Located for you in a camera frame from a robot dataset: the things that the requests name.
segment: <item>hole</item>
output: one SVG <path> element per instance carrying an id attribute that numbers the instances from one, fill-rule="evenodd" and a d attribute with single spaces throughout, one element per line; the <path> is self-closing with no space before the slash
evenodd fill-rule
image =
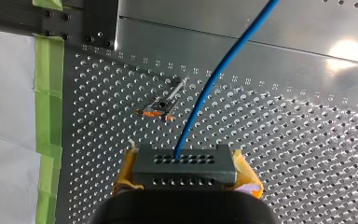
<path id="1" fill-rule="evenodd" d="M 184 178 L 181 178 L 180 181 L 179 181 L 180 185 L 186 185 L 187 184 L 187 180 L 184 179 Z"/>
<path id="2" fill-rule="evenodd" d="M 204 179 L 200 179 L 200 181 L 199 181 L 199 185 L 205 185 L 206 184 L 206 181 L 204 180 Z"/>

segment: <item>metal frame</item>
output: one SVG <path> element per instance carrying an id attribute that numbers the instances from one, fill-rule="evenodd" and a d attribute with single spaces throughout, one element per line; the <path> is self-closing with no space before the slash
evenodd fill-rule
<path id="1" fill-rule="evenodd" d="M 64 10 L 59 11 L 35 7 L 31 0 L 0 0 L 0 31 L 60 36 L 65 41 L 114 48 L 118 0 L 63 1 L 63 4 Z M 103 10 L 109 10 L 102 13 L 107 16 L 99 16 Z"/>

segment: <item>aluminum plate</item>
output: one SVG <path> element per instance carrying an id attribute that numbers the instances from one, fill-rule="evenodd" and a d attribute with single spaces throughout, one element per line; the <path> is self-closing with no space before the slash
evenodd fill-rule
<path id="1" fill-rule="evenodd" d="M 174 147 L 235 39 L 119 20 L 117 51 L 66 46 L 57 223 L 86 223 L 131 138 Z M 134 111 L 176 77 L 174 122 Z M 215 85 L 186 148 L 242 148 L 282 223 L 358 223 L 358 63 L 251 43 Z"/>

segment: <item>blue cable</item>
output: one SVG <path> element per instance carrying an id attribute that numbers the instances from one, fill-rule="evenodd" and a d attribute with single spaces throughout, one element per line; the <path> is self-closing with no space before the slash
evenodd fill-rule
<path id="1" fill-rule="evenodd" d="M 242 47 L 249 41 L 252 35 L 260 28 L 260 26 L 269 16 L 272 10 L 278 5 L 278 3 L 279 0 L 270 0 L 266 4 L 266 6 L 263 8 L 260 14 L 258 14 L 255 20 L 249 26 L 249 28 L 237 40 L 234 46 L 231 47 L 231 49 L 228 51 L 228 53 L 223 58 L 223 60 L 214 69 L 213 73 L 211 74 L 211 77 L 206 82 L 205 87 L 203 88 L 199 99 L 195 103 L 194 109 L 191 111 L 190 117 L 188 117 L 185 128 L 183 129 L 182 134 L 180 135 L 180 138 L 176 144 L 175 150 L 173 152 L 173 156 L 176 159 L 179 159 L 182 147 L 185 144 L 188 134 L 190 133 L 191 127 L 193 127 L 194 123 L 196 122 L 197 116 L 202 108 L 202 105 L 205 103 L 205 100 L 207 99 L 209 92 L 213 88 L 214 83 L 220 77 L 220 74 L 227 68 L 231 60 L 234 59 L 234 57 L 242 49 Z"/>

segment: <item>metal bracket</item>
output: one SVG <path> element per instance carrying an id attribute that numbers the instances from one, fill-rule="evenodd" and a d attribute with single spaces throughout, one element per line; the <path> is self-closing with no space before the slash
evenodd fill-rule
<path id="1" fill-rule="evenodd" d="M 88 44 L 114 48 L 117 30 L 118 0 L 86 0 L 84 35 Z"/>
<path id="2" fill-rule="evenodd" d="M 114 49 L 118 1 L 90 0 L 85 7 L 85 11 L 73 8 L 65 8 L 63 11 L 44 9 L 43 34 L 60 36 L 69 42 Z"/>

